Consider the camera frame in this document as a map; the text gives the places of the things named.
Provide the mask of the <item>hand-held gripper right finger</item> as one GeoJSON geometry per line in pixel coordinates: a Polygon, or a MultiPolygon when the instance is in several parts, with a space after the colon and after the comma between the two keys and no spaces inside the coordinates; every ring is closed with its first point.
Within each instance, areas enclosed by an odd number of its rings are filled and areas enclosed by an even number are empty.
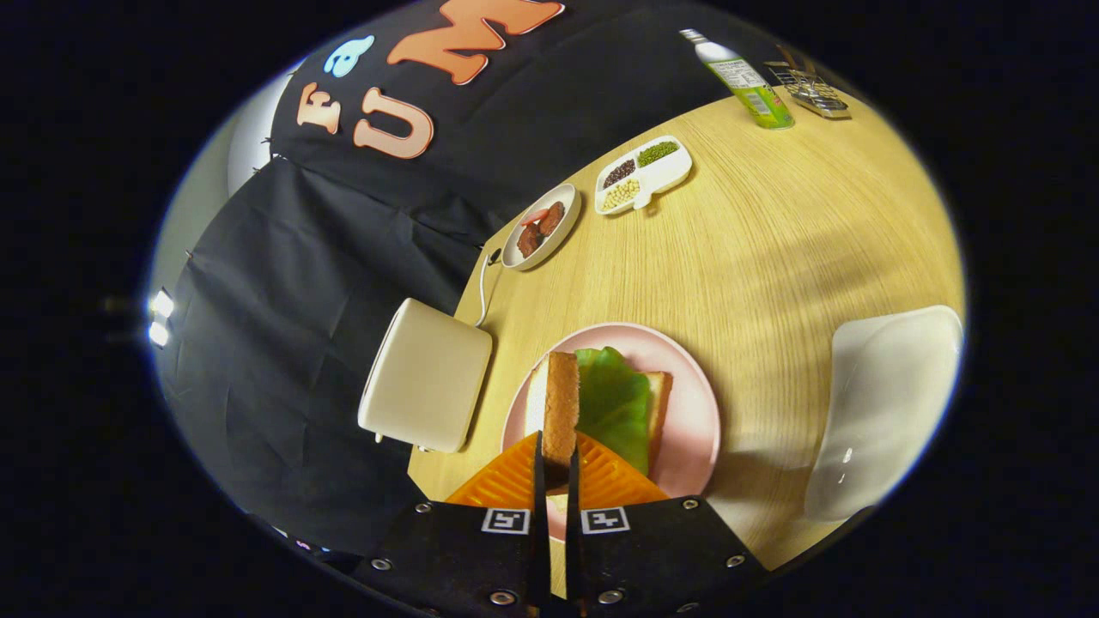
{"type": "Polygon", "coordinates": [[[581,617],[707,617],[769,571],[699,495],[671,497],[578,433],[567,505],[567,599],[581,617]]]}

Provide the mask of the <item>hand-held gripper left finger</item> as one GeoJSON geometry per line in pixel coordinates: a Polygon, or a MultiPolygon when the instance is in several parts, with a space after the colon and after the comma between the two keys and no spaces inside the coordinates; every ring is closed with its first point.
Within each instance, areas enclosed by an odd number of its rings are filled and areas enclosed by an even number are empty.
{"type": "Polygon", "coordinates": [[[537,617],[550,602],[543,434],[512,451],[529,496],[515,507],[423,500],[369,552],[369,588],[440,617],[537,617]]]}

